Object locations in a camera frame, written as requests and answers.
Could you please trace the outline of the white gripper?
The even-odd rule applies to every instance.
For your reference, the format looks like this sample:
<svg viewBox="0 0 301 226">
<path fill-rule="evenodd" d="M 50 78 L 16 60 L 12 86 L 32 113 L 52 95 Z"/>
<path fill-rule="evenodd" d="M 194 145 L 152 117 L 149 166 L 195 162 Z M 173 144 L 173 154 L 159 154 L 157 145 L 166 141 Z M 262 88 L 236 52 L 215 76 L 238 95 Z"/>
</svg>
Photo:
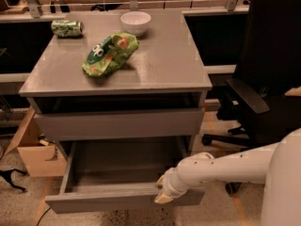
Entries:
<svg viewBox="0 0 301 226">
<path fill-rule="evenodd" d="M 181 180 L 180 174 L 175 168 L 167 170 L 165 174 L 158 179 L 156 185 L 161 186 L 163 189 L 154 200 L 154 202 L 158 204 L 172 202 L 173 199 L 179 198 L 188 190 L 188 185 Z"/>
</svg>

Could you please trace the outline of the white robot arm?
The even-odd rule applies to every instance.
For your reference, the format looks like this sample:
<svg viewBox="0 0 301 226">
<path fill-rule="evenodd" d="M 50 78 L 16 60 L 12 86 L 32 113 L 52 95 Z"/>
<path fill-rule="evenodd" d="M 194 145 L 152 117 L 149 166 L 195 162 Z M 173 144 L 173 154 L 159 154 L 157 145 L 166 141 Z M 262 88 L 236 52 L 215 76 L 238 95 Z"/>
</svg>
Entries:
<svg viewBox="0 0 301 226">
<path fill-rule="evenodd" d="M 172 202 L 211 181 L 263 184 L 261 226 L 301 226 L 301 129 L 280 142 L 242 153 L 186 157 L 157 181 L 155 201 Z"/>
</svg>

